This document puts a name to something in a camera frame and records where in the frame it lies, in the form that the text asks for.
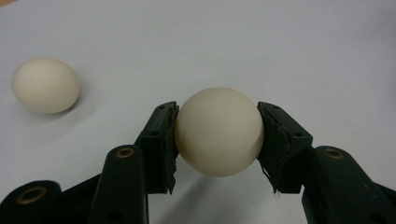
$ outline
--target white backdrop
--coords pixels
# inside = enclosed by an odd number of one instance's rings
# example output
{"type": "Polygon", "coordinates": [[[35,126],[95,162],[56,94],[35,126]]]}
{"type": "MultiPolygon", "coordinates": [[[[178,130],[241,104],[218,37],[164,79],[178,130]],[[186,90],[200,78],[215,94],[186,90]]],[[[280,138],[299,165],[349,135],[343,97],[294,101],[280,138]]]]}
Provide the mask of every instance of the white backdrop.
{"type": "MultiPolygon", "coordinates": [[[[396,189],[396,2],[18,1],[0,8],[0,199],[30,181],[63,189],[101,172],[155,106],[209,87],[283,107],[396,189]],[[75,69],[78,104],[57,115],[12,94],[16,67],[75,69]]],[[[306,223],[302,195],[273,194],[258,162],[200,175],[177,159],[174,194],[150,195],[150,223],[306,223]]]]}

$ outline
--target white table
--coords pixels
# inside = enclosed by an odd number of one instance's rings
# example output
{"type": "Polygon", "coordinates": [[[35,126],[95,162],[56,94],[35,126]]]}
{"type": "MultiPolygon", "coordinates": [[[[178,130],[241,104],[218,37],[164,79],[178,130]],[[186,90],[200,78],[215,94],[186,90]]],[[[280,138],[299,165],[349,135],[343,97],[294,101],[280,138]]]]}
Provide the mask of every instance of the white table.
{"type": "MultiPolygon", "coordinates": [[[[132,144],[155,106],[209,87],[283,107],[396,189],[395,1],[17,1],[0,8],[0,199],[49,179],[68,189],[132,144]],[[73,110],[40,115],[10,88],[50,56],[78,73],[73,110]]],[[[302,195],[273,194],[254,162],[225,178],[177,159],[150,223],[306,223],[302,195]]]]}

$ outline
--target egg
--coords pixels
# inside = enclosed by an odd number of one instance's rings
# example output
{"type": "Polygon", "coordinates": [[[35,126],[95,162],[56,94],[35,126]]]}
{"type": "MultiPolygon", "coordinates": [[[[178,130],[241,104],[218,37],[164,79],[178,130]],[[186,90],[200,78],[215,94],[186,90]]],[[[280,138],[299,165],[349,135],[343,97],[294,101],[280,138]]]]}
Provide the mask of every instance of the egg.
{"type": "Polygon", "coordinates": [[[181,157],[205,175],[242,172],[256,160],[263,138],[257,107],[242,93],[227,88],[194,94],[180,108],[175,122],[181,157]]]}
{"type": "Polygon", "coordinates": [[[12,91],[26,107],[38,113],[65,111],[79,96],[79,80],[72,68],[53,58],[22,63],[12,77],[12,91]]]}

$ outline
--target white egg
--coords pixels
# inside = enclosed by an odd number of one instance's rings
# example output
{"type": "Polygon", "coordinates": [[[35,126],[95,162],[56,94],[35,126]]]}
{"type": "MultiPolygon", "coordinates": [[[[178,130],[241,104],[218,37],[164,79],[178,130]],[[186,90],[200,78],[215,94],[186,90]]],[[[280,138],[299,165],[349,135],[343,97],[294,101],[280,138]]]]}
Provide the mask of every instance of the white egg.
{"type": "Polygon", "coordinates": [[[35,112],[53,114],[66,110],[79,96],[73,69],[53,58],[35,58],[21,64],[12,77],[15,97],[35,112]]]}
{"type": "Polygon", "coordinates": [[[259,155],[263,138],[259,110],[245,95],[231,89],[200,91],[177,115],[178,151],[206,175],[228,176],[245,170],[259,155]]]}

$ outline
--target white surface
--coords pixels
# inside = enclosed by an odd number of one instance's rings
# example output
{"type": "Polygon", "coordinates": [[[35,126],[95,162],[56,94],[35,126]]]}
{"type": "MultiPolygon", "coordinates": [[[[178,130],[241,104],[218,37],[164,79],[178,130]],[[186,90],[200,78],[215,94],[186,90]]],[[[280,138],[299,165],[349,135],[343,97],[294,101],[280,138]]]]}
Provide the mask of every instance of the white surface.
{"type": "Polygon", "coordinates": [[[259,156],[264,139],[262,116],[243,93],[209,88],[180,108],[175,142],[180,156],[197,171],[236,175],[259,156]]]}
{"type": "MultiPolygon", "coordinates": [[[[0,8],[0,198],[37,179],[68,189],[132,143],[155,106],[224,86],[283,107],[396,189],[394,1],[17,1],[0,8]],[[81,79],[77,106],[45,116],[11,92],[50,56],[81,79]]],[[[272,193],[256,162],[226,178],[178,159],[151,223],[305,223],[301,195],[272,193]]]]}
{"type": "Polygon", "coordinates": [[[12,91],[26,108],[55,114],[76,102],[79,81],[67,64],[53,58],[34,58],[17,68],[12,77],[12,91]]]}

